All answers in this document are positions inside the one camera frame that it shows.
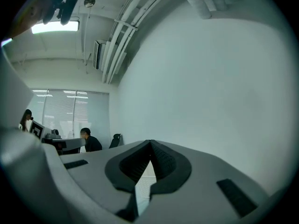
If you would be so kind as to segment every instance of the black pad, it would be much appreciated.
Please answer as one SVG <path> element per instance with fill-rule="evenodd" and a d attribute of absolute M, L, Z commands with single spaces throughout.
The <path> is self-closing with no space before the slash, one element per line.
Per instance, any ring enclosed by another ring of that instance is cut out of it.
<path fill-rule="evenodd" d="M 242 190 L 232 180 L 221 180 L 217 182 L 217 185 L 240 217 L 246 216 L 257 208 L 257 206 L 242 192 Z"/>
<path fill-rule="evenodd" d="M 70 168 L 76 168 L 76 167 L 82 166 L 84 164 L 88 164 L 88 162 L 86 160 L 78 160 L 75 162 L 65 163 L 64 166 L 66 169 L 70 169 Z"/>

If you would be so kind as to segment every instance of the air conditioner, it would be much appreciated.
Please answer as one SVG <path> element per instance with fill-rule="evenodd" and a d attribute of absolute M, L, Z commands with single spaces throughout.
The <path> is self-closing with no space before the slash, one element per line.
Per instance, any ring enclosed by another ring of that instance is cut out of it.
<path fill-rule="evenodd" d="M 96 40 L 93 49 L 93 67 L 95 69 L 104 70 L 104 65 L 111 42 L 104 40 Z M 114 45 L 111 57 L 114 57 L 118 45 Z"/>

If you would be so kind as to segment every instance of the black mesh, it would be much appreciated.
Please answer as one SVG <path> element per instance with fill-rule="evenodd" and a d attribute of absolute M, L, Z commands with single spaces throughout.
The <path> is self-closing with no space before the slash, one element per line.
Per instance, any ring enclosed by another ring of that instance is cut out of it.
<path fill-rule="evenodd" d="M 145 171 L 150 161 L 150 146 L 146 145 L 141 149 L 137 150 L 130 156 L 123 159 L 119 167 L 121 171 L 128 176 L 131 180 L 138 183 L 140 177 Z"/>
<path fill-rule="evenodd" d="M 156 179 L 159 181 L 176 169 L 176 160 L 156 145 L 152 144 L 151 147 L 153 155 L 150 156 L 150 161 L 153 164 Z"/>

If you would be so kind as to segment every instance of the light fixture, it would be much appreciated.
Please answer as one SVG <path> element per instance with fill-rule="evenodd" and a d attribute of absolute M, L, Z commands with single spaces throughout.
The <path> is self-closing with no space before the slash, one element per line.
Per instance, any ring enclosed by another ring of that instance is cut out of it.
<path fill-rule="evenodd" d="M 47 90 L 32 90 L 33 92 L 43 92 L 43 93 L 47 93 Z"/>
<path fill-rule="evenodd" d="M 78 31 L 79 22 L 69 21 L 66 25 L 61 25 L 59 21 L 49 22 L 44 25 L 43 23 L 34 25 L 31 30 L 33 34 L 41 32 L 54 32 L 54 31 Z"/>
<path fill-rule="evenodd" d="M 75 91 L 64 91 L 64 93 L 67 93 L 67 94 L 76 94 Z"/>
<path fill-rule="evenodd" d="M 77 103 L 77 104 L 88 104 L 88 102 L 85 102 L 85 101 L 78 101 L 78 100 L 76 100 L 76 103 Z"/>
<path fill-rule="evenodd" d="M 46 96 L 50 96 L 50 97 L 53 97 L 52 95 L 36 95 L 38 97 L 46 97 Z"/>
<path fill-rule="evenodd" d="M 82 98 L 82 99 L 88 99 L 88 97 L 85 97 L 85 96 L 70 96 L 70 95 L 67 95 L 67 98 Z"/>
<path fill-rule="evenodd" d="M 9 38 L 9 39 L 7 39 L 7 40 L 5 40 L 5 41 L 2 41 L 2 42 L 1 42 L 1 47 L 3 47 L 4 45 L 6 45 L 7 43 L 9 43 L 9 42 L 11 42 L 11 41 L 12 41 L 11 38 Z"/>

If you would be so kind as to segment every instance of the black shirt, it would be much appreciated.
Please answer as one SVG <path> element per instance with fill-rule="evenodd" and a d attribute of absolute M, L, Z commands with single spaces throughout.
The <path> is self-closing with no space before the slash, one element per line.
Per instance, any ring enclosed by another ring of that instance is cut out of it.
<path fill-rule="evenodd" d="M 102 145 L 97 138 L 89 136 L 86 140 L 85 150 L 86 152 L 102 150 Z"/>

